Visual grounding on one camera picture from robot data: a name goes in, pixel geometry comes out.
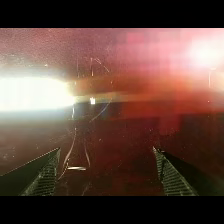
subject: bright light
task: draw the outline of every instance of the bright light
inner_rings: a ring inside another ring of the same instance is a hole
[[[90,98],[90,104],[96,104],[96,99],[93,98],[93,97],[91,97],[91,98]]]
[[[66,83],[50,78],[0,78],[0,111],[58,109],[73,105]]]
[[[209,42],[194,43],[190,50],[190,57],[196,66],[207,68],[216,67],[221,63],[224,56],[221,46]]]

